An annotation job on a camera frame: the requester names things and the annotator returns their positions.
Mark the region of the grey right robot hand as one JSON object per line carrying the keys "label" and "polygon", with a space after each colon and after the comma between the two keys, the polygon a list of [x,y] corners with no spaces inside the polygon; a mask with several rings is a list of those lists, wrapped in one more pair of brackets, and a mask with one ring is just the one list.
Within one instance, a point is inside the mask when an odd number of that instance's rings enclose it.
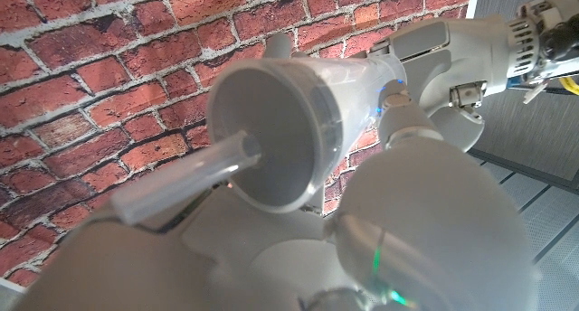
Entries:
{"label": "grey right robot hand", "polygon": [[100,212],[19,310],[530,310],[536,272],[511,198],[440,139],[400,81],[381,93],[382,152],[334,215],[269,213],[226,186],[172,231]]}

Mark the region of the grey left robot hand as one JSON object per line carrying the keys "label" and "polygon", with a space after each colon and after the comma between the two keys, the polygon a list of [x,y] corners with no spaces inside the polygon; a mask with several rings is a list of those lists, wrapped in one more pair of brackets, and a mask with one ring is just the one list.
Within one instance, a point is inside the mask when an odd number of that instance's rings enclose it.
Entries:
{"label": "grey left robot hand", "polygon": [[468,151],[485,125],[474,108],[533,70],[538,50],[532,22],[494,16],[420,22],[347,59],[266,59],[274,117],[259,142],[272,154],[342,156],[380,119],[385,149],[422,136]]}

